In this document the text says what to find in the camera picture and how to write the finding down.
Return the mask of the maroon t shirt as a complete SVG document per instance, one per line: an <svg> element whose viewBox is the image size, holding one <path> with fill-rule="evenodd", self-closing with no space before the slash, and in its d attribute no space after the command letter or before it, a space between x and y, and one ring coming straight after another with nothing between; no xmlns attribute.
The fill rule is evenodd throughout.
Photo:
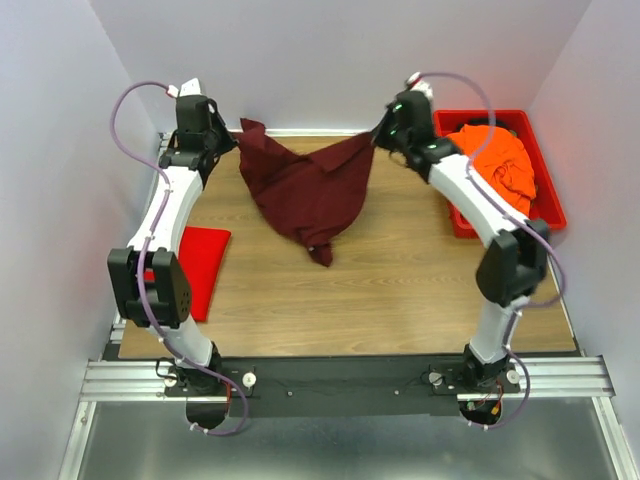
<svg viewBox="0 0 640 480"><path fill-rule="evenodd" d="M312 261L329 267L332 239L351 226L366 199L372 135L299 154L269 137L263 123L242 118L240 124L239 171L261 215Z"/></svg>

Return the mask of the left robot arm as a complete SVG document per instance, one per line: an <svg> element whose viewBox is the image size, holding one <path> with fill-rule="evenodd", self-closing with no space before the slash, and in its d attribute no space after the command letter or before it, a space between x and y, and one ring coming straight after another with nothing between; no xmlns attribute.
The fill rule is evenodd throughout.
<svg viewBox="0 0 640 480"><path fill-rule="evenodd" d="M215 343L193 318L192 290L178 249L209 176L237 141L215 100L175 86L165 91L175 101L177 126L165 153L148 164L158 183L147 213L128 244L110 251L108 271L120 316L156 336L173 356L178 380L187 379L201 395L219 387L231 392Z"/></svg>

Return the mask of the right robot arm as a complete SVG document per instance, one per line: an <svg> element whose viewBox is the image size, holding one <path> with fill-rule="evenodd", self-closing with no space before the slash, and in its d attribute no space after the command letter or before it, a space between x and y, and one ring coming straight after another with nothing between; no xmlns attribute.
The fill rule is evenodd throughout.
<svg viewBox="0 0 640 480"><path fill-rule="evenodd" d="M401 154L409 169L460 211L485 248L475 275L484 298L476 333L461 360L430 365L434 393L485 392L504 384L519 317L546 277L548 225L515 210L452 140L437 136L428 91L398 93L374 130L374 144Z"/></svg>

